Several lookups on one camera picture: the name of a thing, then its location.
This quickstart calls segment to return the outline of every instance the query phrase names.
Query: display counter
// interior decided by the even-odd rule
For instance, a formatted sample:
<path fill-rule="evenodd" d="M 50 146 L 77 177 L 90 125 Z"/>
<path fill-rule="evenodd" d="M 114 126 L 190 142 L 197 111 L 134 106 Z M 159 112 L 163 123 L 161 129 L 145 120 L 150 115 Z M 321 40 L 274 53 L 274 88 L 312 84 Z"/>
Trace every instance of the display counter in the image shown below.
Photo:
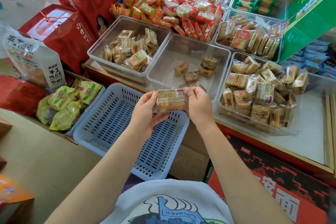
<path fill-rule="evenodd" d="M 153 81 L 138 83 L 110 74 L 92 59 L 84 67 L 91 80 L 105 86 L 121 82 L 142 92 L 164 88 Z M 224 134 L 235 135 L 300 170 L 333 181 L 336 180 L 333 147 L 336 97 L 333 88 L 336 90 L 331 82 L 319 78 L 310 79 L 305 94 L 301 96 L 300 133 L 297 136 L 270 136 L 246 127 L 222 116 L 217 102 L 213 102 L 214 118 Z"/>

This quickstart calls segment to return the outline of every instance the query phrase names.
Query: white t-shirt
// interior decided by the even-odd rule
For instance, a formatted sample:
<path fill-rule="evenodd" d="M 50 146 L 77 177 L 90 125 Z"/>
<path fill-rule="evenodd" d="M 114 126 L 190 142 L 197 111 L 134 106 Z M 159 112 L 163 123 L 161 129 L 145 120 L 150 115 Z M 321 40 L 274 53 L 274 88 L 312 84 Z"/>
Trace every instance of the white t-shirt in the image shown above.
<path fill-rule="evenodd" d="M 228 206 L 203 182 L 147 181 L 120 195 L 101 224 L 233 224 Z"/>

